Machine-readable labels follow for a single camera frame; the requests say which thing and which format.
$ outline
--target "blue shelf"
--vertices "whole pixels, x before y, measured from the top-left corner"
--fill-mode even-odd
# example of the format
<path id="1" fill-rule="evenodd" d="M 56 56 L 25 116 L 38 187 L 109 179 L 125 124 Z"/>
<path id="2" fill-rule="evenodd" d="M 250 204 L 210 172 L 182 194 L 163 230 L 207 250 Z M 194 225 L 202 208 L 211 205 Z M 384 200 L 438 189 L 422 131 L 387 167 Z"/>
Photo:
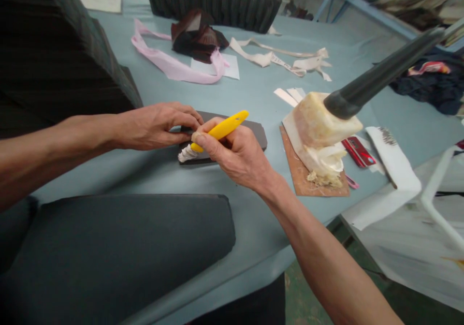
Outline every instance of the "blue shelf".
<path id="1" fill-rule="evenodd" d="M 316 15 L 314 16 L 313 21 L 319 21 L 319 18 L 327 6 L 330 0 L 323 0 L 321 6 L 319 7 Z M 412 40 L 417 37 L 418 32 L 410 29 L 408 26 L 402 24 L 399 20 L 395 19 L 392 15 L 389 15 L 375 7 L 372 7 L 369 3 L 364 0 L 345 0 L 346 2 L 350 3 L 351 5 L 358 8 L 360 11 L 366 13 L 367 15 L 371 16 L 375 20 L 379 21 L 383 25 L 389 27 L 390 29 L 396 31 L 397 33 L 403 35 L 409 40 Z M 453 43 L 449 47 L 443 47 L 441 45 L 437 46 L 440 49 L 449 51 L 449 52 L 456 52 L 460 50 L 464 46 L 464 37 L 459 39 L 457 42 Z"/>

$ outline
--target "blue tabletop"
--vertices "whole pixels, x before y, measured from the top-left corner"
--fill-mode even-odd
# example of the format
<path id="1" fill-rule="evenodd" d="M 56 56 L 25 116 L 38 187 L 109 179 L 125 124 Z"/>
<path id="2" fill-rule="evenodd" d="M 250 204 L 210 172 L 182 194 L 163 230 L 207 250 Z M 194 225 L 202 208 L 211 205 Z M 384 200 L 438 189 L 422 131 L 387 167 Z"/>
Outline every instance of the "blue tabletop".
<path id="1" fill-rule="evenodd" d="M 202 111 L 232 115 L 246 109 L 249 120 L 263 125 L 268 138 L 265 154 L 276 171 L 293 188 L 279 125 L 291 107 L 273 94 L 276 88 L 302 87 L 305 91 L 331 92 L 372 65 L 372 49 L 334 24 L 277 17 L 276 29 L 282 37 L 260 35 L 244 30 L 215 27 L 226 38 L 258 41 L 296 52 L 329 51 L 325 68 L 333 82 L 318 73 L 299 78 L 277 65 L 261 68 L 238 56 L 240 80 L 223 77 L 214 85 L 198 85 L 169 80 L 157 67 L 140 55 L 131 44 L 133 17 L 151 30 L 170 33 L 172 20 L 152 15 L 148 0 L 123 0 L 123 14 L 90 12 L 106 31 L 111 47 L 121 65 L 128 66 L 144 105 L 180 101 Z M 189 64 L 190 57 L 171 50 L 171 43 L 146 38 L 155 47 Z M 250 53 L 265 50 L 249 46 Z M 231 49 L 224 53 L 235 55 Z M 287 63 L 294 58 L 279 55 Z M 423 163 L 464 138 L 463 126 L 456 118 L 446 117 L 426 103 L 396 95 L 385 88 L 358 115 L 364 126 L 388 127 L 413 167 Z M 380 173 L 360 170 L 345 161 L 347 173 L 360 188 L 348 198 L 300 197 L 304 205 L 321 221 L 333 217 L 379 190 L 387 179 Z M 180 166 L 177 147 L 154 151 L 115 150 L 99 156 L 62 175 L 39 189 L 35 195 L 42 202 L 63 197 L 97 193 L 220 193 L 232 207 L 236 244 L 229 255 L 201 275 L 156 301 L 132 318 L 134 323 L 176 322 L 181 324 L 206 311 L 253 292 L 269 284 L 294 259 L 289 242 L 265 203 L 252 191 L 234 184 L 218 165 Z M 202 302 L 209 299 L 211 303 Z M 186 306 L 195 303 L 195 309 Z"/>

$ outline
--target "floor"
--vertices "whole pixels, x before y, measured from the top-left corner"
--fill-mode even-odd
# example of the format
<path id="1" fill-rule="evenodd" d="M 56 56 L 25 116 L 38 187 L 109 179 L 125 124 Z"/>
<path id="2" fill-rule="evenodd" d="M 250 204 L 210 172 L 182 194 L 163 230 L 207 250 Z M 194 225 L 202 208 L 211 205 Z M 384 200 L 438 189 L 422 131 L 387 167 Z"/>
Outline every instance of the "floor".
<path id="1" fill-rule="evenodd" d="M 334 220 L 329 230 L 340 242 L 349 243 L 345 244 L 348 252 L 372 278 L 405 325 L 464 324 L 464 313 L 385 278 L 364 247 L 339 223 L 339 219 Z M 285 271 L 285 292 L 287 325 L 333 324 L 311 292 L 297 261 Z"/>

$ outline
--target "pink fabric strip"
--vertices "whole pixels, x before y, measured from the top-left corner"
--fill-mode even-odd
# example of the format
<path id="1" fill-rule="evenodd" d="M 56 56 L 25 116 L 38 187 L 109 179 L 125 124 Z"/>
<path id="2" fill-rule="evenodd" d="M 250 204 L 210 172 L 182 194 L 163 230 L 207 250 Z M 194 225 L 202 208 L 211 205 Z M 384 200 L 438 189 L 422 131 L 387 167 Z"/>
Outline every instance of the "pink fabric strip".
<path id="1" fill-rule="evenodd" d="M 132 36 L 132 44 L 137 48 L 140 54 L 145 56 L 161 71 L 163 71 L 169 79 L 175 81 L 186 81 L 200 84 L 213 84 L 221 79 L 224 75 L 225 66 L 227 65 L 222 57 L 219 49 L 211 55 L 211 62 L 216 70 L 216 76 L 208 75 L 191 69 L 186 64 L 167 55 L 163 51 L 150 48 L 146 45 L 143 35 L 153 35 L 164 40 L 171 40 L 171 37 L 166 34 L 156 33 L 148 30 L 145 25 L 138 19 L 135 19 L 135 34 Z"/>

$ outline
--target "dark gray cushion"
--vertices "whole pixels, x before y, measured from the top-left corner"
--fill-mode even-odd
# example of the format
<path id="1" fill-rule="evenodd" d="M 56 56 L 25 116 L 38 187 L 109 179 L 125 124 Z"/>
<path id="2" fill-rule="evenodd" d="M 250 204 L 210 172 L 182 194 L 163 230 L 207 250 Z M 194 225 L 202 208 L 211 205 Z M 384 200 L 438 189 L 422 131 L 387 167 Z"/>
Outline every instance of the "dark gray cushion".
<path id="1" fill-rule="evenodd" d="M 103 195 L 43 205 L 0 303 L 15 322 L 114 324 L 229 253 L 222 195 Z"/>

